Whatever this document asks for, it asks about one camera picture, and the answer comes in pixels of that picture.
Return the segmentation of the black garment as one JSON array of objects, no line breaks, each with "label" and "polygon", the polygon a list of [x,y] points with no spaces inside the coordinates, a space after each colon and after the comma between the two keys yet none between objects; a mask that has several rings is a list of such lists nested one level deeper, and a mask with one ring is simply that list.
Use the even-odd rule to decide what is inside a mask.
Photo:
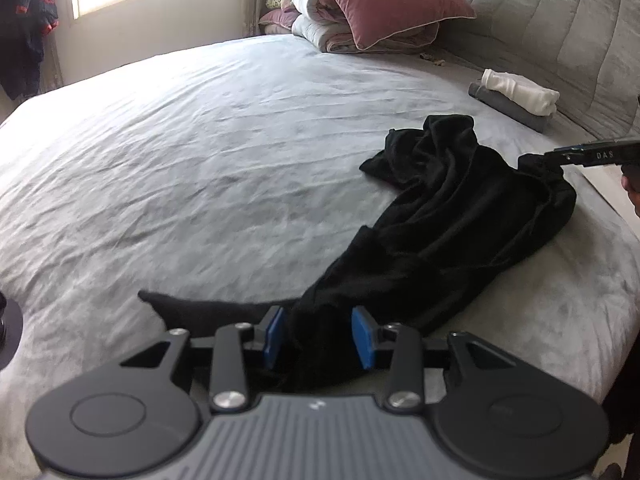
[{"label": "black garment", "polygon": [[292,260],[301,266],[321,245],[354,226],[354,238],[299,296],[282,302],[281,350],[271,387],[334,387],[362,373],[352,339],[352,310],[421,334],[465,309],[504,271],[558,234],[577,202],[562,168],[524,154],[508,164],[478,142],[473,119],[431,115],[419,129],[393,129],[360,167],[396,194],[372,224],[349,192],[311,196],[297,207],[248,208],[266,237],[309,235]]}]

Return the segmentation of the folded white garment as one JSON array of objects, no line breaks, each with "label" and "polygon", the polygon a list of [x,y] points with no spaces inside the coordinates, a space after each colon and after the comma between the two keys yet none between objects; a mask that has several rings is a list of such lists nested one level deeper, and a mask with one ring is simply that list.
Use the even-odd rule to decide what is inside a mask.
[{"label": "folded white garment", "polygon": [[536,84],[524,76],[500,73],[488,68],[484,70],[480,84],[487,90],[495,91],[518,104],[530,114],[546,117],[556,112],[560,92]]}]

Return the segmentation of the folded grey garment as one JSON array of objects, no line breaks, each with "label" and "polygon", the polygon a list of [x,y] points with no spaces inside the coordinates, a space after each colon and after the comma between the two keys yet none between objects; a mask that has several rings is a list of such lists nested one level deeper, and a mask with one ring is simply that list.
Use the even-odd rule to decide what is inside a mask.
[{"label": "folded grey garment", "polygon": [[528,110],[509,100],[502,93],[489,90],[479,82],[473,81],[469,85],[469,96],[493,108],[497,112],[510,117],[520,124],[539,133],[544,133],[549,117],[530,114]]}]

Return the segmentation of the grey quilted headboard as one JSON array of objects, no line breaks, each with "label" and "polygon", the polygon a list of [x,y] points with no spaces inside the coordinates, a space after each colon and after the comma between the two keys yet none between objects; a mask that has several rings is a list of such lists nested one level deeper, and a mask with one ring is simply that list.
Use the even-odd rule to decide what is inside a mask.
[{"label": "grey quilted headboard", "polygon": [[466,0],[472,20],[437,44],[479,68],[559,91],[558,109],[598,139],[639,133],[639,0]]}]

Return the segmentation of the grey bed sheet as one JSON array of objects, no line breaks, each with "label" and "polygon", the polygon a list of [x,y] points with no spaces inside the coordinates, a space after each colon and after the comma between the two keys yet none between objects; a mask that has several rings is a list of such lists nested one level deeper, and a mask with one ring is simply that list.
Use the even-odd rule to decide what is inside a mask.
[{"label": "grey bed sheet", "polygon": [[301,295],[394,191],[360,164],[390,129],[474,119],[507,162],[585,140],[469,96],[444,52],[323,54],[292,35],[156,56],[22,104],[1,127],[1,289],[24,313],[1,374],[1,474],[35,478],[43,393],[159,335],[141,289],[233,302]]}]

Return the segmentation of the black round object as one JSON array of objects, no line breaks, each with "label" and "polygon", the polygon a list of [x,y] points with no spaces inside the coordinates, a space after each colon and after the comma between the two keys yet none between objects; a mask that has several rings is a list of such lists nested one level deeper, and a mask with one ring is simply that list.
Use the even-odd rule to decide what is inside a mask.
[{"label": "black round object", "polygon": [[23,312],[16,301],[0,294],[0,370],[13,360],[23,333]]}]

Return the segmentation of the folded white pink quilt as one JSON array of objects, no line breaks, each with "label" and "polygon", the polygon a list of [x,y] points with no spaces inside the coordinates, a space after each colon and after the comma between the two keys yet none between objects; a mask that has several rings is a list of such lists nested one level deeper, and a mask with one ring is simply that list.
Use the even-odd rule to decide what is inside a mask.
[{"label": "folded white pink quilt", "polygon": [[265,35],[293,34],[323,53],[417,54],[432,44],[439,24],[395,32],[366,50],[356,46],[354,35],[335,0],[267,0],[268,12],[258,22]]}]

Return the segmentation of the dark hanging jacket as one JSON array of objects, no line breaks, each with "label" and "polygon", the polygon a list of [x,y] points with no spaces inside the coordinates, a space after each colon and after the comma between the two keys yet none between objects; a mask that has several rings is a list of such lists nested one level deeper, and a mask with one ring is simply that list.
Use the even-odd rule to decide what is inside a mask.
[{"label": "dark hanging jacket", "polygon": [[39,92],[44,38],[57,27],[55,0],[1,0],[1,88],[11,101]]}]

